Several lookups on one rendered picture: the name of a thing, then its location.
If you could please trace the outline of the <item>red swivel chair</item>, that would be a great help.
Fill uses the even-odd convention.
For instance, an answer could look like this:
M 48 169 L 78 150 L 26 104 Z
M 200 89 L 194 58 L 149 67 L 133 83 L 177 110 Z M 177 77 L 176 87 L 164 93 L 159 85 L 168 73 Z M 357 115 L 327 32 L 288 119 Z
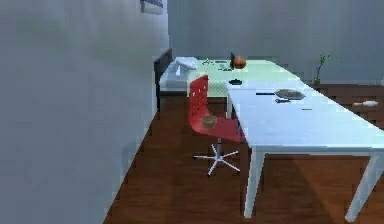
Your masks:
M 217 145 L 212 144 L 211 149 L 214 153 L 213 156 L 202 156 L 202 159 L 213 160 L 207 176 L 210 177 L 213 170 L 219 163 L 223 163 L 228 167 L 234 169 L 237 173 L 240 169 L 225 160 L 226 157 L 238 154 L 234 151 L 222 155 L 222 140 L 229 140 L 235 143 L 241 143 L 245 140 L 243 131 L 240 127 L 239 121 L 223 116 L 213 116 L 214 122 L 204 125 L 203 119 L 211 116 L 207 107 L 208 104 L 208 76 L 203 75 L 193 80 L 189 87 L 189 109 L 188 109 L 188 122 L 191 128 L 198 134 L 207 135 L 217 138 Z

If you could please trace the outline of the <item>brown bowl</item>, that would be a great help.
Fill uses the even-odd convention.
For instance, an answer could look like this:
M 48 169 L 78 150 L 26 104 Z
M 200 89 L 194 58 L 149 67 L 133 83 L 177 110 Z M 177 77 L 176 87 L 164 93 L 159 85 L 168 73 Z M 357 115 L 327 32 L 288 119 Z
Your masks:
M 217 117 L 214 115 L 203 116 L 201 118 L 201 124 L 206 129 L 212 129 L 217 124 Z

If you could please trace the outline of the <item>grey round plate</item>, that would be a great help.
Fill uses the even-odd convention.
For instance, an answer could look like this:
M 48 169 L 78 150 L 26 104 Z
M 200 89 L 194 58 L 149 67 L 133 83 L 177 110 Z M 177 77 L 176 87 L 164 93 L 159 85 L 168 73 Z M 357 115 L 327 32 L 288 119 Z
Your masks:
M 302 100 L 305 98 L 305 95 L 302 92 L 291 89 L 277 90 L 275 91 L 275 95 L 287 100 Z

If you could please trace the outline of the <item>white table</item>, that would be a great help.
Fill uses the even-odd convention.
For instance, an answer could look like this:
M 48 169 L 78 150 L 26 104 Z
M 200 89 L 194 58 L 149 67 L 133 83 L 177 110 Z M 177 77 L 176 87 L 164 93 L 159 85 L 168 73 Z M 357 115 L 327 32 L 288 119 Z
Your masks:
M 250 88 L 232 88 L 237 118 L 251 149 L 244 216 L 252 216 L 267 154 L 367 156 L 369 162 L 345 215 L 354 221 L 384 173 L 384 131 L 311 88 L 305 98 L 276 103 Z

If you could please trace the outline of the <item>green house plant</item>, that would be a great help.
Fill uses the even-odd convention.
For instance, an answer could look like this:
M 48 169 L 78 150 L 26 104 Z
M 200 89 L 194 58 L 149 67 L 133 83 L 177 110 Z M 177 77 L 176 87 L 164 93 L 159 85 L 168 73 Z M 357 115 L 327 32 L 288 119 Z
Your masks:
M 331 54 L 319 54 L 319 63 L 316 69 L 316 75 L 313 78 L 312 84 L 317 87 L 320 85 L 320 73 L 323 65 L 325 64 L 326 60 L 331 57 Z

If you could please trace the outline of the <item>framed wall picture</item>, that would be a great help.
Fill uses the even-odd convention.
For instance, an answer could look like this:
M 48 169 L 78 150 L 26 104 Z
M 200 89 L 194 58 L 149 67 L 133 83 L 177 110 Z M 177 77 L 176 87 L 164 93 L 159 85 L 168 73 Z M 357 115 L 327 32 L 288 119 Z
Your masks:
M 164 9 L 163 0 L 140 0 L 141 12 L 161 15 Z

